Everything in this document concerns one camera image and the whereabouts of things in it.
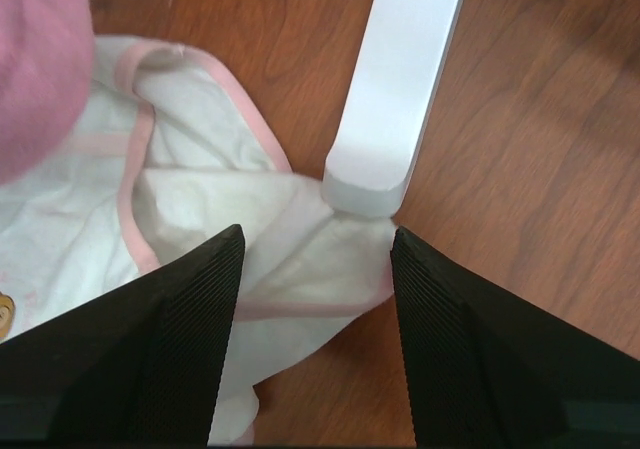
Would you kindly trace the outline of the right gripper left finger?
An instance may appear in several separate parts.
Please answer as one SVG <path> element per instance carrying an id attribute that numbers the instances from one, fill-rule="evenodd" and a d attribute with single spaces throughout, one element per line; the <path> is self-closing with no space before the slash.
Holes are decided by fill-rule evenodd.
<path id="1" fill-rule="evenodd" d="M 242 229 L 231 225 L 5 342 L 2 446 L 205 446 L 244 255 Z"/>

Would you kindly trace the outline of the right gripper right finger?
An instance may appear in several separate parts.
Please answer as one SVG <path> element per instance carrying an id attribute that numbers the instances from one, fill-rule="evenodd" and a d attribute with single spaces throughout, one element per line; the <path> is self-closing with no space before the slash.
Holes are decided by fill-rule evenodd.
<path id="1" fill-rule="evenodd" d="M 421 448 L 635 448 L 639 363 L 406 228 L 391 250 Z"/>

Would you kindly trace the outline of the white pink-trimmed underwear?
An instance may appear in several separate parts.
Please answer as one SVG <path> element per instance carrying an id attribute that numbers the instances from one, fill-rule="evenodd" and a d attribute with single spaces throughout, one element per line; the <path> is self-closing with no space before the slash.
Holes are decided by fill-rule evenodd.
<path id="1" fill-rule="evenodd" d="M 251 443 L 255 386 L 392 293 L 387 218 L 331 208 L 233 74 L 201 50 L 100 36 L 62 146 L 1 187 L 1 337 L 166 265 L 226 227 L 246 242 L 209 440 Z"/>

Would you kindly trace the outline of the pink garment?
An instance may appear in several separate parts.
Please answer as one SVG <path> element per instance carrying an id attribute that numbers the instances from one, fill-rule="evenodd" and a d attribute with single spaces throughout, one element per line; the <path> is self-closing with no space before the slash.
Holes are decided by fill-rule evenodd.
<path id="1" fill-rule="evenodd" d="M 42 162 L 88 100 L 89 0 L 1 0 L 1 180 Z"/>

